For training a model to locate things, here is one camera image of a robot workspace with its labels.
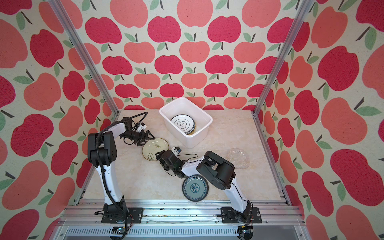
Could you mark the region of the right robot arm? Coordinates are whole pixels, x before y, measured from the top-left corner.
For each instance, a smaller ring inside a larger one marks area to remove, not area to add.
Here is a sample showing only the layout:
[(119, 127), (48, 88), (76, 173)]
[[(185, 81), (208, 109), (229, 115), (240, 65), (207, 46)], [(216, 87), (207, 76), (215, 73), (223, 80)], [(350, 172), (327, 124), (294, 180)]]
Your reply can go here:
[(233, 213), (230, 220), (248, 224), (251, 222), (252, 202), (247, 200), (238, 187), (235, 166), (212, 151), (197, 160), (178, 158), (180, 148), (161, 151), (155, 154), (166, 172), (172, 171), (172, 177), (184, 179), (183, 195), (192, 202), (200, 202), (209, 193), (209, 185), (223, 190), (230, 200)]

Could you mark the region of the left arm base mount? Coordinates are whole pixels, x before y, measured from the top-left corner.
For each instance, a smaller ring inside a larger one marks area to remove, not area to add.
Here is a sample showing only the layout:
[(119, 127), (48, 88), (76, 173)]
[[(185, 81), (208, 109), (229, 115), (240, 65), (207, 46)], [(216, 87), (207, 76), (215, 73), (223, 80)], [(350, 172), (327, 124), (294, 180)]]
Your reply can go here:
[[(128, 217), (128, 224), (140, 224), (143, 217), (143, 208), (128, 208), (126, 213)], [(107, 214), (102, 217), (101, 223), (103, 224), (124, 224), (125, 217), (122, 215), (121, 211), (117, 211), (114, 214)]]

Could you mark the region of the beige plate brown rim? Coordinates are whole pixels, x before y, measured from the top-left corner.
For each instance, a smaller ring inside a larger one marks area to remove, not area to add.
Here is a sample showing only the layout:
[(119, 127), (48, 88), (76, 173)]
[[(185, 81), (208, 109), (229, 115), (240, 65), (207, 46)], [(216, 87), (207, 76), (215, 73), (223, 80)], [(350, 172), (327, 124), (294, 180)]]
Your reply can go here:
[(142, 149), (143, 157), (148, 161), (156, 161), (156, 153), (169, 150), (169, 144), (162, 138), (149, 140)]

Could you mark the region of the white plate black flower outline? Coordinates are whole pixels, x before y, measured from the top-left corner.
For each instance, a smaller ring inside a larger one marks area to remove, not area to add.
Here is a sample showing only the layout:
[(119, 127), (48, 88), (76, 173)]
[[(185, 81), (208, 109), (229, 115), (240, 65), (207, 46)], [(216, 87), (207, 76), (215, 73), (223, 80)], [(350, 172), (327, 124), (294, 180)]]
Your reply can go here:
[(171, 122), (186, 135), (192, 129), (193, 121), (189, 115), (176, 115), (171, 119)]

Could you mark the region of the white plastic bin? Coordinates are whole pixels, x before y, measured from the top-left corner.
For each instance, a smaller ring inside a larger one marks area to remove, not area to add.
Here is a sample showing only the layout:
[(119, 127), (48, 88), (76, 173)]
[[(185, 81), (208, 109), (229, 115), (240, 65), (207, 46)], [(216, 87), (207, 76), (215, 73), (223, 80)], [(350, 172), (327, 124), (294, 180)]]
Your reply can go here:
[(187, 98), (178, 98), (160, 108), (167, 129), (188, 149), (207, 135), (213, 118)]

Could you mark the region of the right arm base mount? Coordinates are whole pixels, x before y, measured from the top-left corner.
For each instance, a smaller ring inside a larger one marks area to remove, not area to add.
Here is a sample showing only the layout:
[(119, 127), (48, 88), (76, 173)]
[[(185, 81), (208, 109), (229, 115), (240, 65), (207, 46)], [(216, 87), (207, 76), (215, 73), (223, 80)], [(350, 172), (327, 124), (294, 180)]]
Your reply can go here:
[(263, 222), (259, 208), (246, 210), (245, 214), (237, 212), (233, 208), (221, 208), (219, 217), (223, 224), (261, 224)]

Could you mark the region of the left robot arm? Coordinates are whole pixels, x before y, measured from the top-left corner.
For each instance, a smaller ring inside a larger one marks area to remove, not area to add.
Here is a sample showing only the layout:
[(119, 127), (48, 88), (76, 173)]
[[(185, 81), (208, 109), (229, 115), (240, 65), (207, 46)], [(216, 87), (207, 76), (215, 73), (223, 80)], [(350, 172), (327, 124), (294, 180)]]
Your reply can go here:
[(100, 132), (88, 135), (88, 161), (96, 168), (101, 178), (105, 194), (104, 215), (107, 217), (129, 215), (116, 176), (115, 160), (118, 151), (115, 139), (129, 139), (134, 145), (143, 146), (147, 141), (155, 139), (146, 127), (142, 122), (135, 124), (131, 118), (123, 118)]

